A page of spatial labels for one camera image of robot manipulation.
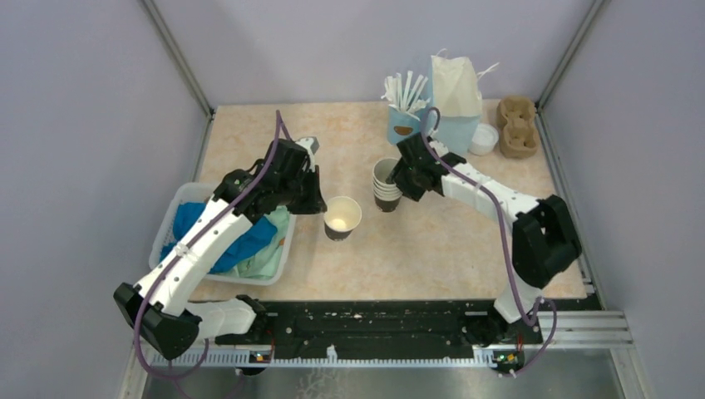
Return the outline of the black paper coffee cup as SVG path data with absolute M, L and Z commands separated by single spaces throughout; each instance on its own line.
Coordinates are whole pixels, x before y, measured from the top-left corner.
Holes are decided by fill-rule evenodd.
M 347 196 L 336 196 L 327 200 L 323 214 L 324 232 L 333 241 L 345 240 L 362 220 L 359 203 Z

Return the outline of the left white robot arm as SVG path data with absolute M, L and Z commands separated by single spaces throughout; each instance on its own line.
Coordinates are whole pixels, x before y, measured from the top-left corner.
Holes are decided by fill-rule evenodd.
M 224 335 L 251 344 L 263 339 L 267 316 L 259 301 L 240 294 L 192 303 L 190 296 L 225 250 L 265 215 L 279 207 L 295 215 L 326 211 L 318 148 L 312 136 L 273 141 L 255 171 L 233 170 L 221 180 L 201 216 L 156 267 L 137 283 L 118 286 L 113 298 L 137 339 L 166 360 Z

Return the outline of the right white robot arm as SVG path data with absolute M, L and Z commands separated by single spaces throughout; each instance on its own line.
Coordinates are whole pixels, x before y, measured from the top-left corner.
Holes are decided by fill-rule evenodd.
M 510 342 L 521 322 L 532 327 L 544 288 L 583 253 L 569 207 L 558 195 L 544 199 L 510 189 L 483 175 L 437 140 L 420 133 L 397 143 L 401 155 L 390 180 L 410 200 L 427 192 L 467 204 L 500 229 L 508 278 L 486 316 L 468 328 L 472 343 Z

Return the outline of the stack of paper cups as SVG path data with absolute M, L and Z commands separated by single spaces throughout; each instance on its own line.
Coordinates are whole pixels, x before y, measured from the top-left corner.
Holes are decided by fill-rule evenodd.
M 402 192 L 392 181 L 391 175 L 398 159 L 380 159 L 372 169 L 372 190 L 376 206 L 383 213 L 394 211 L 399 205 Z

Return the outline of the white plastic cup lid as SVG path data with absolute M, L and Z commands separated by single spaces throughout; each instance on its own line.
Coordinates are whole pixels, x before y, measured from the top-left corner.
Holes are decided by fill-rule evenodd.
M 469 151 L 473 155 L 488 155 L 494 150 L 499 138 L 499 131 L 494 126 L 479 123 L 472 137 Z

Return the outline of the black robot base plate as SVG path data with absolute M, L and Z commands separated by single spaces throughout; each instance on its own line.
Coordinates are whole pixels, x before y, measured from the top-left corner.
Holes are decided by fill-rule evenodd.
M 249 332 L 219 346 L 264 345 L 277 359 L 314 359 L 333 347 L 343 360 L 441 360 L 473 357 L 490 345 L 543 341 L 539 328 L 507 323 L 490 300 L 263 301 Z

